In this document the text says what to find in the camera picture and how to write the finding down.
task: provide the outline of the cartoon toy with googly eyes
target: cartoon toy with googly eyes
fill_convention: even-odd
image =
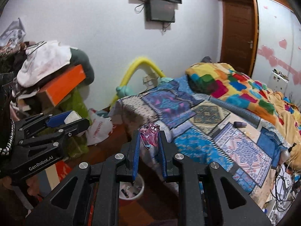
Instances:
[[[150,122],[148,127],[146,125],[139,129],[140,138],[146,149],[150,149],[151,145],[158,147],[158,133],[160,131],[160,125]]]

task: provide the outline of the orange box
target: orange box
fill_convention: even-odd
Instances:
[[[52,79],[36,94],[42,103],[42,108],[46,109],[56,106],[85,78],[86,75],[82,65],[77,65]]]

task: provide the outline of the wooden door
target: wooden door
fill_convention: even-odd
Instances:
[[[220,62],[249,74],[255,35],[253,0],[223,0],[223,40]]]

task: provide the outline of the silver screw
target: silver screw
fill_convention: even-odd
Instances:
[[[213,169],[218,169],[219,168],[219,164],[214,161],[214,162],[210,163],[210,167],[212,167]]]
[[[184,155],[181,153],[175,154],[175,158],[178,160],[183,160],[184,159]]]
[[[117,160],[121,160],[123,158],[124,158],[124,154],[118,153],[115,155],[115,159],[117,159]]]
[[[88,167],[88,163],[87,162],[82,162],[81,164],[79,164],[79,168],[80,169],[86,169]]]

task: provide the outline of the white bucket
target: white bucket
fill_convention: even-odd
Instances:
[[[133,185],[130,182],[120,182],[119,199],[127,201],[139,199],[144,192],[144,180],[140,174],[137,174]]]

